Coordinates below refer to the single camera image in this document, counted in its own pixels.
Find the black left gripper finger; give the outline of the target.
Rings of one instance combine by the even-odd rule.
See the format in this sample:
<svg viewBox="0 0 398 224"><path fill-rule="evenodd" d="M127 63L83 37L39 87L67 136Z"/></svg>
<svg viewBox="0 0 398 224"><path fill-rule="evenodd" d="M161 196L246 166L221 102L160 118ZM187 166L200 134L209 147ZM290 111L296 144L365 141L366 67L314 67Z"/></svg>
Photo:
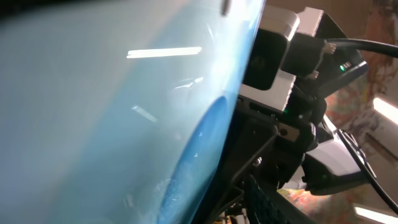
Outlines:
<svg viewBox="0 0 398 224"><path fill-rule="evenodd" d="M250 223L314 224L277 191L263 182L259 185L252 175L244 180L244 206Z"/></svg>

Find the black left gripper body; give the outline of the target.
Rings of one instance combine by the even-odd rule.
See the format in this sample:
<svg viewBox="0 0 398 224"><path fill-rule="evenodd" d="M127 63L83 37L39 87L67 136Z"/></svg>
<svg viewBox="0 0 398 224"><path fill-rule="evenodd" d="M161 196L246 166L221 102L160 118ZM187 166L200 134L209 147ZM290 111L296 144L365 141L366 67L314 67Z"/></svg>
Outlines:
<svg viewBox="0 0 398 224"><path fill-rule="evenodd" d="M212 223L237 204L244 208L244 180L252 175L278 191L317 146L313 123L238 97L221 162L194 223Z"/></svg>

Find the blue-screen Galaxy smartphone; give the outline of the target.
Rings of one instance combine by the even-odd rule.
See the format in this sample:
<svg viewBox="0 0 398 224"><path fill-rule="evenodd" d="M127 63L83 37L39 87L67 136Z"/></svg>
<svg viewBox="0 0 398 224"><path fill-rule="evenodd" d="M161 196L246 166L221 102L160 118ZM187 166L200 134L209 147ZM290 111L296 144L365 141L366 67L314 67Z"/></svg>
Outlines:
<svg viewBox="0 0 398 224"><path fill-rule="evenodd" d="M190 223L264 1L1 1L1 222Z"/></svg>

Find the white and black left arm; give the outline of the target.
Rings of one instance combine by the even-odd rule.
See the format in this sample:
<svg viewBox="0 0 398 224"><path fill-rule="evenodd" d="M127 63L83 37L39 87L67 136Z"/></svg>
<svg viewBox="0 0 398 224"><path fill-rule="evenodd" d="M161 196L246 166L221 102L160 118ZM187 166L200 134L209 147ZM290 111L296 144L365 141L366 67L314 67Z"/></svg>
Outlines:
<svg viewBox="0 0 398 224"><path fill-rule="evenodd" d="M354 137L325 115L326 98L368 68L359 46L325 12L267 7L239 90L221 162L193 221L245 209L250 223L308 223L278 191L331 195L365 184Z"/></svg>

